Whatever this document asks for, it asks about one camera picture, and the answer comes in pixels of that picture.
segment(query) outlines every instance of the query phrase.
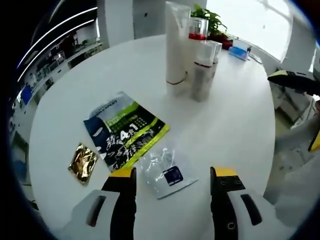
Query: round table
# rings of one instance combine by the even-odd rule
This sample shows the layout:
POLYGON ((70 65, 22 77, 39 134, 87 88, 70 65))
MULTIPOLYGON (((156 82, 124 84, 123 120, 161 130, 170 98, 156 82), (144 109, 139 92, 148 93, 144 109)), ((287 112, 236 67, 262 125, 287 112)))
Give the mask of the round table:
POLYGON ((156 199, 137 165, 136 239, 200 239, 213 229, 210 167, 234 168, 247 189, 263 194, 272 167, 275 114, 265 69, 222 51, 206 102, 170 97, 166 91, 165 36, 152 36, 106 49, 67 72, 42 97, 29 145, 32 189, 44 222, 63 227, 110 171, 99 159, 87 186, 68 171, 79 142, 95 150, 83 120, 124 91, 170 124, 157 145, 174 143, 199 181, 156 199))

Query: potted plant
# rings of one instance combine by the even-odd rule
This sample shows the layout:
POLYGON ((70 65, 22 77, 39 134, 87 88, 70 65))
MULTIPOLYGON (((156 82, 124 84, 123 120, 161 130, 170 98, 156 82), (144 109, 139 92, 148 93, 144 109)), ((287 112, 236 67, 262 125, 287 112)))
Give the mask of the potted plant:
POLYGON ((233 44, 228 40, 228 37, 218 30, 219 26, 228 28, 220 21, 220 16, 208 9, 202 8, 198 4, 194 5, 194 11, 191 12, 191 17, 208 20, 208 40, 213 40, 222 43, 222 48, 228 50, 233 44))

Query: desk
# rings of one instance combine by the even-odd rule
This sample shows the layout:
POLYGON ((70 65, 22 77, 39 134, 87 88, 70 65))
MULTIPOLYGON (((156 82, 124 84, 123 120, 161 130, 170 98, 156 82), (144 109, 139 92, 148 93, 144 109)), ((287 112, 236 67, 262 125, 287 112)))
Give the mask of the desk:
POLYGON ((101 159, 87 186, 67 168, 79 142, 95 149, 83 120, 119 91, 170 124, 156 145, 174 142, 199 178, 157 200, 137 162, 135 239, 200 239, 212 229, 210 166, 233 167, 248 189, 264 193, 274 154, 275 114, 263 66, 223 51, 207 102, 172 98, 165 85, 165 42, 160 35, 106 49, 67 72, 41 99, 31 129, 29 168, 36 203, 51 230, 63 227, 73 207, 101 189, 108 177, 101 159))

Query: green leaves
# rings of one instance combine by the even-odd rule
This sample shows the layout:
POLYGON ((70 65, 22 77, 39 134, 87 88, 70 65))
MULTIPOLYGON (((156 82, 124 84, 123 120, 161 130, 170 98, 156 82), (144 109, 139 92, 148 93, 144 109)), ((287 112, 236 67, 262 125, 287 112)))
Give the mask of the green leaves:
POLYGON ((191 12, 191 17, 193 18, 201 18, 208 20, 208 32, 211 35, 221 34, 218 30, 219 26, 224 26, 228 29, 222 22, 220 21, 220 16, 214 12, 209 11, 208 9, 202 8, 198 4, 194 5, 194 11, 191 12))

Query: green and black package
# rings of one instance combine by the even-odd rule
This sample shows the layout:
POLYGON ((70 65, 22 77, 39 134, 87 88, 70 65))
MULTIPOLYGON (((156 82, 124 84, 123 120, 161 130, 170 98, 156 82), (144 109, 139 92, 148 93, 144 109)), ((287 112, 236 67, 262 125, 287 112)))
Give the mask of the green and black package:
POLYGON ((133 165, 170 129, 124 92, 83 122, 111 172, 133 165))

